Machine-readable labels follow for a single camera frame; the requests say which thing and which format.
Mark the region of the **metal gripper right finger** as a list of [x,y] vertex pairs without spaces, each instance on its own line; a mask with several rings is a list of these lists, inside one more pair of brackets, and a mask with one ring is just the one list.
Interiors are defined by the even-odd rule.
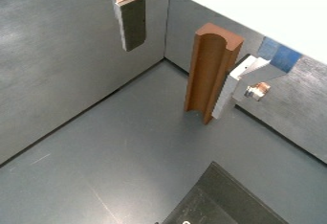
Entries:
[[268,94],[269,80],[286,75],[285,64],[262,57],[246,56],[229,73],[213,117],[219,119],[238,101],[253,98],[257,101]]

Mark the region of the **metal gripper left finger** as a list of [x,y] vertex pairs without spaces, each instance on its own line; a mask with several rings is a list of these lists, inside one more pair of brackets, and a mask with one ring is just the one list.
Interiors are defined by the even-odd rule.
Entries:
[[146,0],[111,0],[119,22],[123,49],[130,52],[146,40]]

